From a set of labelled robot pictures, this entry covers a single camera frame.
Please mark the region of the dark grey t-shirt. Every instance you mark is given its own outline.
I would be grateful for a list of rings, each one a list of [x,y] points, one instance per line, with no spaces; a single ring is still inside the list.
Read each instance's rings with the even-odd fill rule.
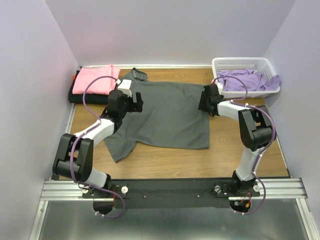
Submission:
[[[163,148],[209,148],[210,117],[198,109],[202,85],[149,81],[137,68],[123,79],[132,81],[132,92],[141,94],[143,106],[142,112],[127,113],[116,133],[104,139],[115,162],[127,157],[138,142]]]

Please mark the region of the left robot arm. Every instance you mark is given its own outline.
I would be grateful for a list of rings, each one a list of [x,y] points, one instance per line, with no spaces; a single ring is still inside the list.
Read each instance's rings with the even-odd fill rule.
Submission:
[[[87,185],[101,198],[114,194],[111,176],[93,168],[94,148],[117,132],[127,113],[141,113],[143,104],[140,92],[136,92],[133,98],[124,90],[111,91],[107,106],[93,125],[75,134],[61,136],[52,166],[53,174]]]

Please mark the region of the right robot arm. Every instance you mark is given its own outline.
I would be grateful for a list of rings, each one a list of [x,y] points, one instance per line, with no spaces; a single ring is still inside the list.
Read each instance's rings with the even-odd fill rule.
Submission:
[[[218,197],[243,196],[256,184],[257,168],[267,148],[276,139],[276,129],[265,105],[253,106],[226,100],[216,84],[203,87],[198,109],[210,116],[223,116],[238,121],[244,146],[240,163],[230,180],[216,183]]]

